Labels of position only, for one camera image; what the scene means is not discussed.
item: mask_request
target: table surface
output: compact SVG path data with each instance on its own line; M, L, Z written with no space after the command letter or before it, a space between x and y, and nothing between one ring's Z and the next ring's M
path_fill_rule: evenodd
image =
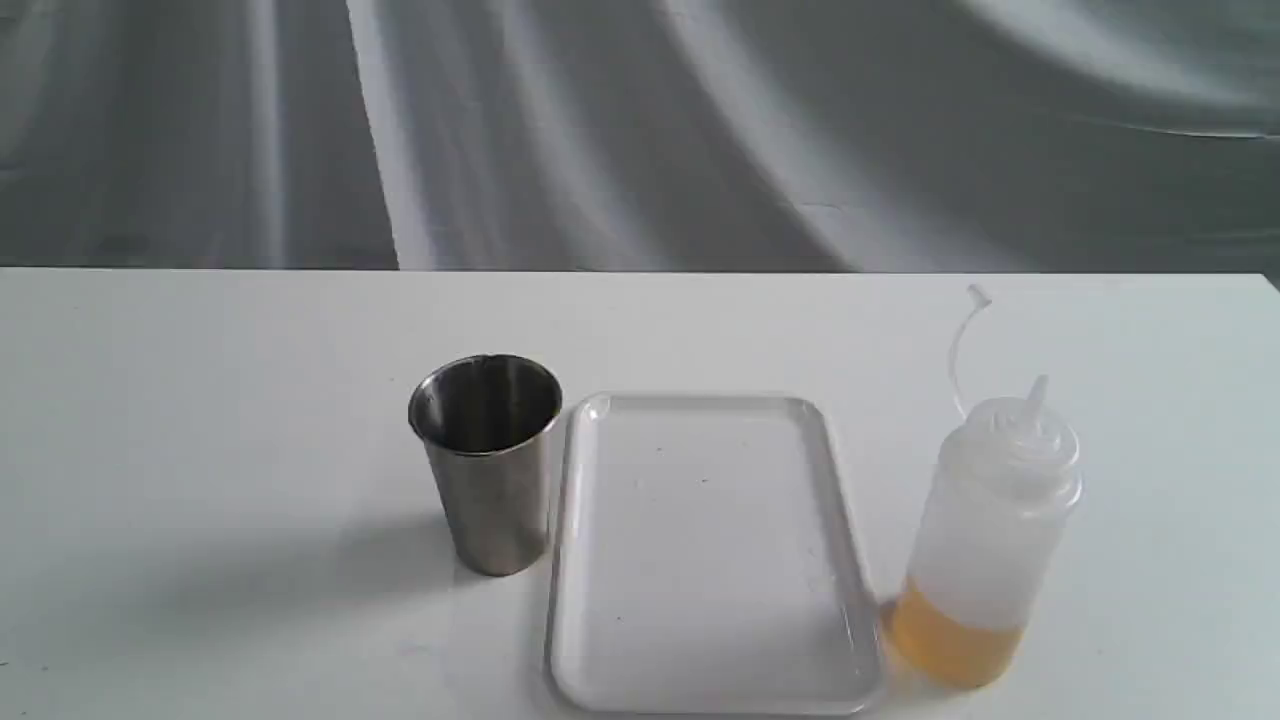
M453 560L404 421L447 360L818 404L892 597L969 310L972 398L1052 378L1085 498L995 685L877 717L1277 717L1280 295L1258 277L0 270L0 717L567 717L549 562Z

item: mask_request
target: oil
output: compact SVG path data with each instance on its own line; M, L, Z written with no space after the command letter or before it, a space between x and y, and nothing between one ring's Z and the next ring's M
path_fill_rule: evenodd
M914 665L938 683L980 688L1009 667L1023 628L986 630L961 625L933 606L908 578L890 619L890 638Z

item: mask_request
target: tray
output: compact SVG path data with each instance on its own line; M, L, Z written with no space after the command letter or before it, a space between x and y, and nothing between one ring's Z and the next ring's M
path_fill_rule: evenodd
M573 703L847 715L882 687L809 402L596 395L573 413L561 501L548 653Z

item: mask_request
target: squeeze bottle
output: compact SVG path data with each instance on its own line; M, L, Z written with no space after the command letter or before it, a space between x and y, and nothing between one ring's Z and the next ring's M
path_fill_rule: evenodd
M1044 406L1046 375L1025 398L986 400L965 414L956 350L969 322L991 304L978 286L969 292L975 307L950 354L965 419L938 452L888 632L913 665L956 688L986 685L1009 667L1083 487L1079 441Z

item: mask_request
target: metal cup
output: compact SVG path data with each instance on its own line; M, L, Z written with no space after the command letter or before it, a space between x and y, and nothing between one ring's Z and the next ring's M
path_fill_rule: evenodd
M556 375L515 355L476 355L435 370L408 401L458 557L511 575L547 548L547 438L561 411Z

